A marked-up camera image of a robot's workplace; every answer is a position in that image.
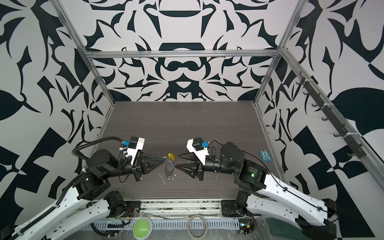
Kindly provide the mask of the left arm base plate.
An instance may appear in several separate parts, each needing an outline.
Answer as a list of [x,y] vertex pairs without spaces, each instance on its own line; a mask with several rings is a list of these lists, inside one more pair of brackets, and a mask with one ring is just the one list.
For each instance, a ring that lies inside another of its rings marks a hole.
[[125,207],[123,208],[123,212],[120,215],[121,218],[134,218],[138,216],[141,212],[141,201],[125,201]]

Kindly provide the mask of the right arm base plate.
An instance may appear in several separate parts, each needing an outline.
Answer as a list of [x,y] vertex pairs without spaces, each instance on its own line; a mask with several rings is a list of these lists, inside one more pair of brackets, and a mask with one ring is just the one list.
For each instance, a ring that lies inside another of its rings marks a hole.
[[235,207],[235,200],[221,200],[222,216],[226,218],[242,217]]

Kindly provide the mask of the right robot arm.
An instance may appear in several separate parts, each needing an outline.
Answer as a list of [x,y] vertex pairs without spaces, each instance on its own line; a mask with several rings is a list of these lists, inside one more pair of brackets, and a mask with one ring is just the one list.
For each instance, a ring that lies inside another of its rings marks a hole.
[[217,154],[210,151],[209,142],[200,138],[187,143],[188,151],[179,156],[188,163],[175,168],[200,181],[206,172],[234,176],[241,188],[234,202],[241,216],[264,215],[291,224],[312,240],[335,240],[337,226],[336,203],[331,199],[318,200],[287,185],[266,167],[245,158],[245,152],[232,142],[223,144]]

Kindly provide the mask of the metal keyring with yellow tag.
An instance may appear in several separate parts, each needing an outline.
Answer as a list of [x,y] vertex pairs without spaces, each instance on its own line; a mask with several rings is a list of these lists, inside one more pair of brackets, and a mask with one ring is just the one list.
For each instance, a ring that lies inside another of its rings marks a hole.
[[165,160],[165,165],[164,165],[165,176],[168,180],[171,181],[174,179],[175,166],[172,167],[170,163],[175,164],[175,156],[172,153],[168,154],[168,156],[166,157],[166,160]]

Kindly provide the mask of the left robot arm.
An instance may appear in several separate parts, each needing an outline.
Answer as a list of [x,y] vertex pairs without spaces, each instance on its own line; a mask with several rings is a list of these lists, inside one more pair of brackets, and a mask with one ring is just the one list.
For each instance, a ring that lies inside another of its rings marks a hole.
[[[101,149],[86,157],[82,149],[97,145],[105,141],[120,143],[119,156],[115,158],[108,150]],[[77,209],[93,202],[110,186],[110,178],[128,177],[133,175],[139,182],[143,175],[149,174],[163,165],[166,157],[145,156],[142,152],[145,140],[132,137],[124,141],[118,137],[105,137],[80,146],[72,150],[72,155],[86,161],[86,168],[69,182],[59,198],[40,212],[37,216],[15,228],[9,226],[1,230],[2,240],[40,240],[55,226],[71,223],[69,215]]]

